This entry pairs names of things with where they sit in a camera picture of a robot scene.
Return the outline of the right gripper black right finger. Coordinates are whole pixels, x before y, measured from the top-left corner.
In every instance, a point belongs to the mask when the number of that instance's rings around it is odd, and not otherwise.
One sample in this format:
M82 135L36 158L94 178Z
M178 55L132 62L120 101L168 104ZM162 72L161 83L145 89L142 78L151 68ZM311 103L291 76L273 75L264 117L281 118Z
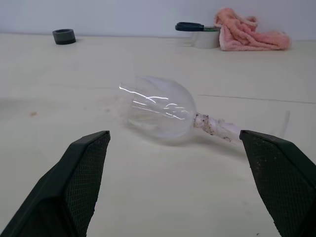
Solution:
M282 237L316 235L316 165L292 142L250 130L239 135L258 193Z

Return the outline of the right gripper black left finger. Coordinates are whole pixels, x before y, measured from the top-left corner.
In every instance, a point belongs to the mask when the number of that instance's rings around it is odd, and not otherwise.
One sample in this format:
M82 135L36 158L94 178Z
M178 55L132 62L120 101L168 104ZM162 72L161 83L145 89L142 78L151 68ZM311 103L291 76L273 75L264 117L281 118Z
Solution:
M84 237L98 200L109 131L81 137L35 184L2 237Z

